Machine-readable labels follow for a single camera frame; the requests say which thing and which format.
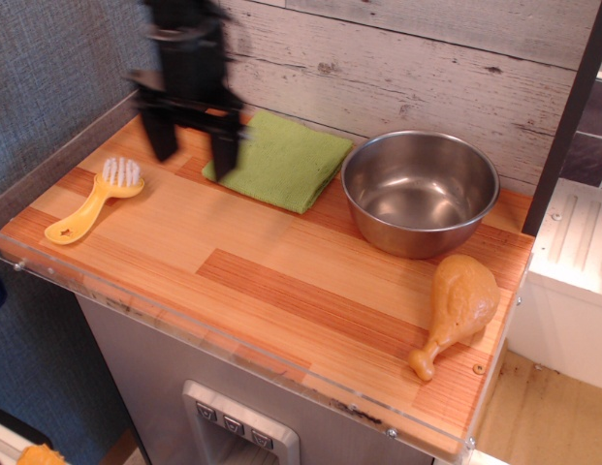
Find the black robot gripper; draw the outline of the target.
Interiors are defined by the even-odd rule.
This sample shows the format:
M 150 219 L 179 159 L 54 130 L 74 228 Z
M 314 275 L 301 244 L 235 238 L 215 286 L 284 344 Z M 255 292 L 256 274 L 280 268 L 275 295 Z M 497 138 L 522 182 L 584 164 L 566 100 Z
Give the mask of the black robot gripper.
M 178 150 L 175 126 L 212 134 L 214 178 L 221 181 L 238 163 L 242 102 L 226 86 L 227 56 L 220 28 L 149 28 L 160 69 L 136 70 L 143 126 L 154 155 L 165 162 Z

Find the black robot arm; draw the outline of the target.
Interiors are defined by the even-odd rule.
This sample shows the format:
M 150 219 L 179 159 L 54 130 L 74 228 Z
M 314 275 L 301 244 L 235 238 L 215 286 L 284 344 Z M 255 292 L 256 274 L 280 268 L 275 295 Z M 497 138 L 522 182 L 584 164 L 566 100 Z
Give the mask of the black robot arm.
M 223 22 L 230 17 L 212 1 L 147 1 L 147 38 L 156 45 L 159 70 L 129 73 L 136 103 L 156 158 L 178 150 L 176 127 L 209 134 L 213 177 L 234 170 L 243 102 L 226 85 L 228 56 Z

